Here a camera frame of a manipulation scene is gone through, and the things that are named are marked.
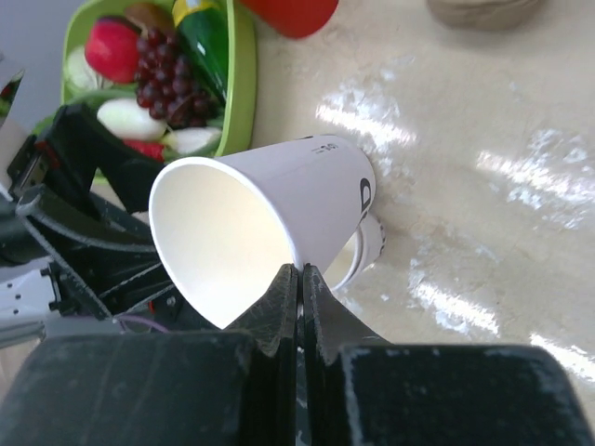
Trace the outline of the cardboard cup carrier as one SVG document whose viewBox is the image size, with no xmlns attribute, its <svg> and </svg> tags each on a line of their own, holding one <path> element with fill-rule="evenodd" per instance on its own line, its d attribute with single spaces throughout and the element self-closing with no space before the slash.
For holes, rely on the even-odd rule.
<svg viewBox="0 0 595 446">
<path fill-rule="evenodd" d="M 530 20 L 545 4 L 541 0 L 428 0 L 430 14 L 453 29 L 508 31 Z"/>
</svg>

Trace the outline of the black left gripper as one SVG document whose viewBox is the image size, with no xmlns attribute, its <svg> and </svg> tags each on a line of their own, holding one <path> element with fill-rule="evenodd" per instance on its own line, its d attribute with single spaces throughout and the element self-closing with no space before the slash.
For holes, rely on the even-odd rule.
<svg viewBox="0 0 595 446">
<path fill-rule="evenodd" d="M 137 219 L 162 165 L 128 148 L 85 104 L 40 135 L 1 125 L 1 330 L 52 316 L 119 319 L 181 294 Z"/>
</svg>

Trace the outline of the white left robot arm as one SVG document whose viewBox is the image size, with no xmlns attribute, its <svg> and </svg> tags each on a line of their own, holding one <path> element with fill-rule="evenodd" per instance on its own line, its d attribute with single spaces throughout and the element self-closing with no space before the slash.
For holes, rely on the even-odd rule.
<svg viewBox="0 0 595 446">
<path fill-rule="evenodd" d="M 178 306 L 138 212 L 161 165 L 116 139 L 85 103 L 39 135 L 1 129 L 1 342 L 59 317 L 120 321 L 152 301 Z"/>
</svg>

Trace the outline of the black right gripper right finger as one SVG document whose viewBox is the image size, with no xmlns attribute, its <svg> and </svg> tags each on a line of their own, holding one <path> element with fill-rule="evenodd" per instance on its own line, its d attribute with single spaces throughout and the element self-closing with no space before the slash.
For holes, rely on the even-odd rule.
<svg viewBox="0 0 595 446">
<path fill-rule="evenodd" d="M 342 347 L 384 346 L 386 340 L 345 308 L 322 272 L 302 272 L 303 348 L 311 441 L 314 445 L 363 445 L 359 403 Z"/>
</svg>

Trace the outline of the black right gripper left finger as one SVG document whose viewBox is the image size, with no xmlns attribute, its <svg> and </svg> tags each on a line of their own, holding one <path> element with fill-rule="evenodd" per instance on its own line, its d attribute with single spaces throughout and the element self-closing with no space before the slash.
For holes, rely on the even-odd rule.
<svg viewBox="0 0 595 446">
<path fill-rule="evenodd" d="M 265 294 L 223 332 L 224 445 L 293 445 L 298 272 L 281 266 Z"/>
</svg>

